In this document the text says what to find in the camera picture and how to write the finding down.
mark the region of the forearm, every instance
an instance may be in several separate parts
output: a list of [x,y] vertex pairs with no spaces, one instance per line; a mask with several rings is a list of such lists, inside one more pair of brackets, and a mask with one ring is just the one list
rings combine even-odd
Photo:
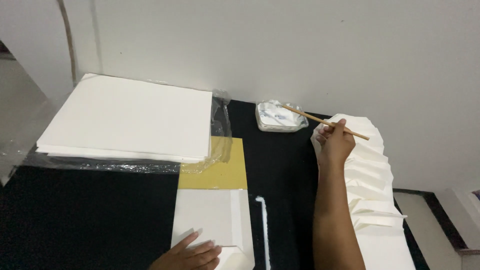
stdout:
[[343,164],[319,167],[313,216],[313,255],[317,270],[365,269],[347,202]]

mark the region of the glue line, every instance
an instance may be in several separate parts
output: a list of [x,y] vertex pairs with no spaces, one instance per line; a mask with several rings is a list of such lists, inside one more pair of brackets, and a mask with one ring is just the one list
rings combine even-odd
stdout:
[[267,206],[263,197],[257,196],[257,202],[262,203],[262,221],[264,223],[265,269],[270,270],[270,251],[268,249]]

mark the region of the black table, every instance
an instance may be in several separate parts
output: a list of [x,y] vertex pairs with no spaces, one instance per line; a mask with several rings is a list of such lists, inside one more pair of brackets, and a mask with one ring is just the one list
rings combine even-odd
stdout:
[[[228,106],[232,135],[243,139],[255,269],[265,269],[257,196],[267,208],[272,269],[313,269],[310,136],[318,123],[262,132],[254,110]],[[177,174],[20,167],[0,197],[0,269],[146,269],[170,247],[177,184]]]

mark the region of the person's left hand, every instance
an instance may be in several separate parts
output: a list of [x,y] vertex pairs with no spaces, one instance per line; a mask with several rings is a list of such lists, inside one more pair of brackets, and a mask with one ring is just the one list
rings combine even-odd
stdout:
[[171,250],[155,260],[148,270],[213,270],[220,259],[218,255],[222,247],[216,246],[212,241],[203,243],[195,248],[187,248],[198,237],[194,232],[185,237]]

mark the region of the hand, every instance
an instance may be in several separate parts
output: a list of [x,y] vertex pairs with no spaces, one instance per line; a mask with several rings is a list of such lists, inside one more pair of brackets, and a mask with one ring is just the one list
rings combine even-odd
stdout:
[[335,128],[325,126],[318,131],[317,141],[322,145],[322,152],[318,157],[319,166],[344,165],[348,156],[355,147],[353,135],[344,133],[347,120],[341,119]]
[[198,237],[194,232],[176,244],[167,253],[152,263],[148,270],[213,270],[220,259],[222,247],[214,247],[213,242],[203,243],[195,248],[187,248]]

